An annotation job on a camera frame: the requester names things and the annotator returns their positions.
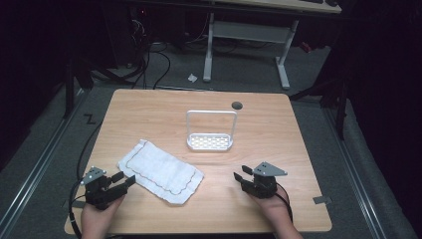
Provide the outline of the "white towel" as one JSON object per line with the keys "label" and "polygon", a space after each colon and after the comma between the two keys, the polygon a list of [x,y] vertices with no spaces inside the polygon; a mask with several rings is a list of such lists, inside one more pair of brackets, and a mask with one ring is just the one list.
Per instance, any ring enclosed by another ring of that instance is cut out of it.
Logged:
{"label": "white towel", "polygon": [[204,173],[195,166],[145,139],[141,139],[117,167],[126,177],[135,176],[137,184],[173,205],[183,205],[204,178]]}

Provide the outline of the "person's right hand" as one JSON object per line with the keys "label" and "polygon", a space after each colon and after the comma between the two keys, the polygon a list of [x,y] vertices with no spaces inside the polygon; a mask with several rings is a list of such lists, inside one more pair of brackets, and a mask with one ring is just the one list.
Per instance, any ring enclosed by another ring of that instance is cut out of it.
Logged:
{"label": "person's right hand", "polygon": [[287,229],[293,225],[289,213],[289,197],[284,190],[279,189],[271,198],[260,199],[252,196],[251,199],[258,204],[264,216],[275,229]]}

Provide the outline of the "person's left hand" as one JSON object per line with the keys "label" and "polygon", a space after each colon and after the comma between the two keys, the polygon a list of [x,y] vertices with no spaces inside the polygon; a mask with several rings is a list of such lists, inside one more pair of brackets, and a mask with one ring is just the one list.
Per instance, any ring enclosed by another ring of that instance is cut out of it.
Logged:
{"label": "person's left hand", "polygon": [[123,203],[124,197],[112,202],[106,210],[98,210],[90,204],[86,204],[82,220],[82,239],[105,239],[112,224],[113,217]]}

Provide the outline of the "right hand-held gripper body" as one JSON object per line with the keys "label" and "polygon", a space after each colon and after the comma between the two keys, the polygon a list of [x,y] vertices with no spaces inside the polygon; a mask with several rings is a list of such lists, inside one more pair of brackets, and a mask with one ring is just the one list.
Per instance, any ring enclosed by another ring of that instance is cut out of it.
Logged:
{"label": "right hand-held gripper body", "polygon": [[261,162],[255,168],[251,181],[244,179],[241,188],[246,193],[260,199],[273,197],[278,190],[277,176],[286,176],[288,173],[268,162]]}

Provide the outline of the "white-legged desk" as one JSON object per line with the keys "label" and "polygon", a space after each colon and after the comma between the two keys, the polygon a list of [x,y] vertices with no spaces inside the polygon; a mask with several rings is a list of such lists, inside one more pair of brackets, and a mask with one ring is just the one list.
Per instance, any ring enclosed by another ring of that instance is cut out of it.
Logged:
{"label": "white-legged desk", "polygon": [[[179,8],[182,10],[203,10],[209,13],[207,51],[205,55],[203,81],[212,79],[213,42],[215,38],[247,40],[282,44],[284,49],[275,58],[281,86],[290,88],[285,60],[296,35],[301,18],[338,17],[342,9],[330,0],[127,0],[148,7]],[[240,23],[235,20],[216,20],[216,14],[257,14],[261,17],[286,17],[292,23],[288,27],[268,24]]]}

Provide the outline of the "metal floor rail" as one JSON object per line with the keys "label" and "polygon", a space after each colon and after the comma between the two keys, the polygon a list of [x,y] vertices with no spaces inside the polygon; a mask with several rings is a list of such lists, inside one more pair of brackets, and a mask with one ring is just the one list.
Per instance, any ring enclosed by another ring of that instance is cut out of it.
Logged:
{"label": "metal floor rail", "polygon": [[340,150],[341,158],[345,167],[346,175],[349,183],[352,187],[353,193],[359,205],[360,211],[364,217],[364,220],[368,226],[370,234],[373,239],[386,239],[385,231],[379,221],[378,215],[375,211],[372,200],[366,188],[363,185],[361,177],[355,167],[352,160],[352,156],[347,148],[347,145],[343,139],[340,138],[336,126],[335,116],[332,110],[322,109],[321,110],[325,119],[327,120],[330,131],[332,132],[336,144]]}
{"label": "metal floor rail", "polygon": [[0,172],[0,239],[7,239],[26,204],[49,167],[76,111],[89,90],[74,94],[74,106],[65,114],[65,91],[60,90],[42,115],[34,122],[29,135],[12,160]]}

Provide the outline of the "black metal stand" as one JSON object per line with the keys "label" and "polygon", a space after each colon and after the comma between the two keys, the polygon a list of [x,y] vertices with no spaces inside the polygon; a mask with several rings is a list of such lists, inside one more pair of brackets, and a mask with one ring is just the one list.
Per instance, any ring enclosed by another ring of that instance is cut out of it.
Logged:
{"label": "black metal stand", "polygon": [[319,104],[322,108],[336,107],[334,119],[335,132],[337,136],[344,140],[344,120],[346,117],[348,83],[346,80],[330,80],[324,83],[316,84],[299,93],[289,96],[291,101],[297,101],[306,96],[321,94]]}
{"label": "black metal stand", "polygon": [[83,58],[71,58],[66,65],[65,89],[66,103],[64,118],[67,119],[74,109],[75,94],[74,86],[78,82],[84,90],[90,90],[94,86],[91,70],[87,61]]}

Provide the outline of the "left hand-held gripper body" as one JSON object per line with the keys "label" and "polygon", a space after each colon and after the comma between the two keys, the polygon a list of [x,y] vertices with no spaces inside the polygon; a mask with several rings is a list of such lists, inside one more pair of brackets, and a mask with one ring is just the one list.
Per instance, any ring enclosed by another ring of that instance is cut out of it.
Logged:
{"label": "left hand-held gripper body", "polygon": [[86,190],[86,203],[98,210],[106,210],[115,200],[127,194],[124,183],[111,187],[111,177],[106,176],[106,171],[92,166],[80,182]]}

